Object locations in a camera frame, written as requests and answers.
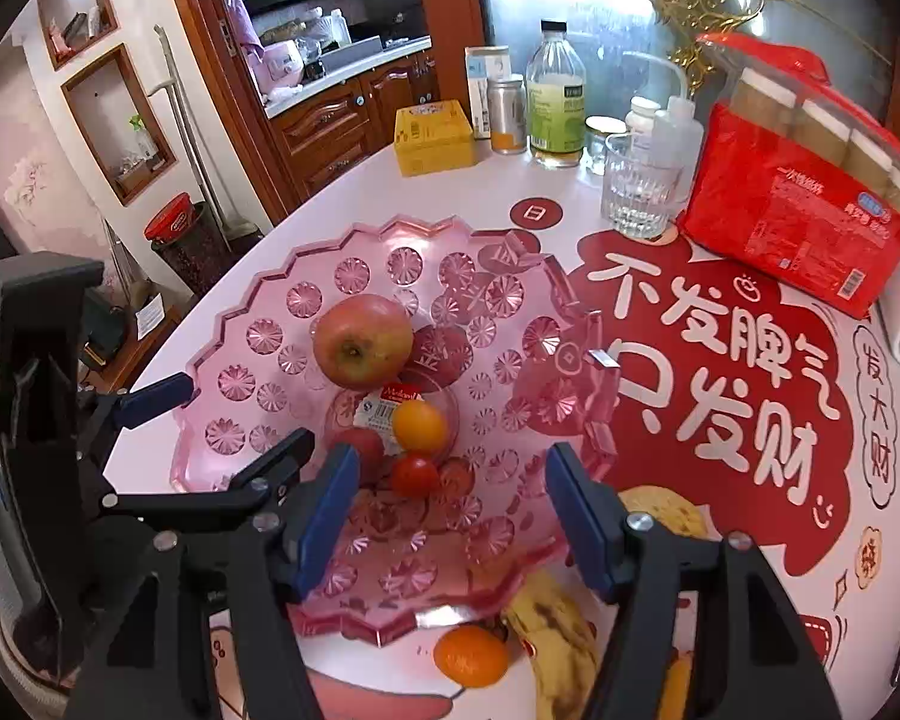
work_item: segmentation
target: red table sticker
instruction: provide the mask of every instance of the red table sticker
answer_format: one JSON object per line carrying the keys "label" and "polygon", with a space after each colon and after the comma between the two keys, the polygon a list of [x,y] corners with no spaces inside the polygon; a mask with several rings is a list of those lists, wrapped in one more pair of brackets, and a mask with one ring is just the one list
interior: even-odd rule
{"label": "red table sticker", "polygon": [[571,285],[601,310],[601,348],[623,373],[612,436],[584,453],[616,455],[618,490],[670,488],[807,573],[850,517],[853,418],[824,319],[745,265],[690,262],[683,237],[644,247],[601,232],[578,253]]}
{"label": "red table sticker", "polygon": [[527,197],[511,208],[511,221],[527,230],[546,230],[562,218],[562,207],[549,197]]}

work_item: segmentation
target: pink towel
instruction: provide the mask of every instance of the pink towel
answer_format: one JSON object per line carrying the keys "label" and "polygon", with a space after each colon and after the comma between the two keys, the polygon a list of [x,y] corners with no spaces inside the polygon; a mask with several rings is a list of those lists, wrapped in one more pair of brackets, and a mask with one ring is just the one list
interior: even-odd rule
{"label": "pink towel", "polygon": [[230,23],[233,25],[234,39],[245,52],[253,52],[257,59],[263,61],[264,47],[257,37],[256,30],[247,13],[247,6],[243,0],[223,0],[223,7],[230,14]]}

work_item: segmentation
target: glass bowl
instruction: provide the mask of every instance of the glass bowl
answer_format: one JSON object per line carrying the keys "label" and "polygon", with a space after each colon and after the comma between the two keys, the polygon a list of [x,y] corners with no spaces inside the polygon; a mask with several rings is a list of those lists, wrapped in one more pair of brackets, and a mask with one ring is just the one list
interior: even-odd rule
{"label": "glass bowl", "polygon": [[444,409],[455,440],[429,499],[360,489],[322,583],[290,617],[301,635],[385,644],[496,613],[526,572],[565,549],[544,457],[566,440],[592,475],[605,472],[619,368],[589,353],[604,342],[601,315],[580,309],[525,231],[474,232],[458,218],[355,225],[290,252],[218,315],[214,340],[187,367],[194,397],[173,412],[175,488],[225,488],[298,427],[317,435],[302,477],[316,474],[327,431],[346,427],[362,394],[320,372],[314,323],[362,292],[407,310],[415,337],[401,378]]}

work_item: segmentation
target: blue gripper pad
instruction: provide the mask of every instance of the blue gripper pad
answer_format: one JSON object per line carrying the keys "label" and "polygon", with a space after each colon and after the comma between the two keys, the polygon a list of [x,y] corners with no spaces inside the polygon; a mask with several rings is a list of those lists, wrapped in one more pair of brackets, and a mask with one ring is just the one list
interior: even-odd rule
{"label": "blue gripper pad", "polygon": [[194,395],[194,380],[186,373],[175,373],[144,389],[122,396],[114,413],[118,427],[135,428],[155,416],[182,406]]}
{"label": "blue gripper pad", "polygon": [[360,456],[350,445],[335,445],[317,478],[307,483],[313,508],[298,540],[298,571],[293,580],[301,600],[323,578],[359,485]]}
{"label": "blue gripper pad", "polygon": [[623,504],[612,488],[588,477],[566,442],[550,447],[545,474],[547,494],[584,583],[610,599],[616,586],[613,568],[624,560]]}

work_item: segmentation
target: kitchen cabinet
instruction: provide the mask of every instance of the kitchen cabinet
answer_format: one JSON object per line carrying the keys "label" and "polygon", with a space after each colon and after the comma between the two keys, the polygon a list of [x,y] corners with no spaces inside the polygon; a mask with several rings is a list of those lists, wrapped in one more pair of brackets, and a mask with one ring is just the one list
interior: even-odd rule
{"label": "kitchen cabinet", "polygon": [[431,52],[418,52],[360,76],[370,102],[370,114],[376,119],[381,146],[394,142],[396,112],[400,108],[439,100],[436,68]]}
{"label": "kitchen cabinet", "polygon": [[272,120],[303,199],[380,148],[367,96],[354,77]]}
{"label": "kitchen cabinet", "polygon": [[367,93],[381,146],[394,141],[396,112],[418,104],[413,96],[413,81],[418,73],[416,56],[410,55],[360,75],[360,84]]}
{"label": "kitchen cabinet", "polygon": [[431,52],[420,52],[416,56],[416,76],[410,87],[418,104],[432,103],[440,99],[437,86],[437,60]]}
{"label": "kitchen cabinet", "polygon": [[400,108],[439,100],[429,50],[372,68],[271,120],[293,186],[309,199],[394,141]]}

